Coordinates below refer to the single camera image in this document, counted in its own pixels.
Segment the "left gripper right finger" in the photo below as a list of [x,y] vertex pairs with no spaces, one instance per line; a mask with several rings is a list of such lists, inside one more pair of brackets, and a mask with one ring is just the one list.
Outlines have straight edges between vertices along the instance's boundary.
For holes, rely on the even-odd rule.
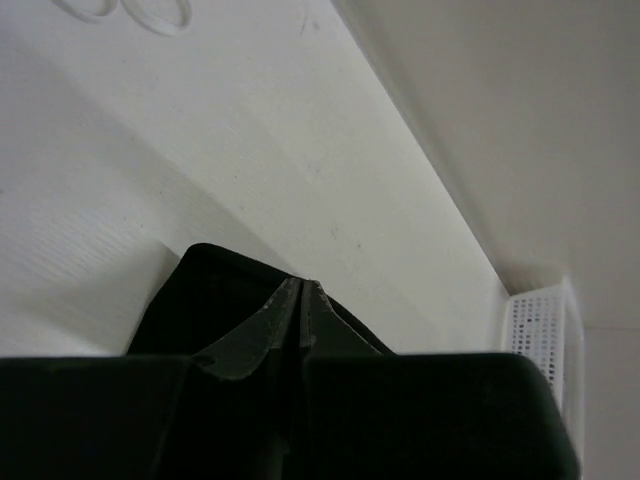
[[302,293],[303,479],[577,479],[551,390],[506,353],[397,355]]

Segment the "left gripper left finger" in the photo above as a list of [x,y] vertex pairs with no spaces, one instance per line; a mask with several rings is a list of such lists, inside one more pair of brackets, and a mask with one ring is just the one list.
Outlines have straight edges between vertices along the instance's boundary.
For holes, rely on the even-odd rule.
[[278,479],[282,351],[301,284],[195,355],[1,363],[5,479]]

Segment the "black tank top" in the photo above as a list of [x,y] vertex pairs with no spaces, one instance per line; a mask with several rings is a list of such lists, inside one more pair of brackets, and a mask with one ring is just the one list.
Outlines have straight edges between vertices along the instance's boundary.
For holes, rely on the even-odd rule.
[[126,353],[199,356],[291,277],[216,245],[193,245],[149,303]]

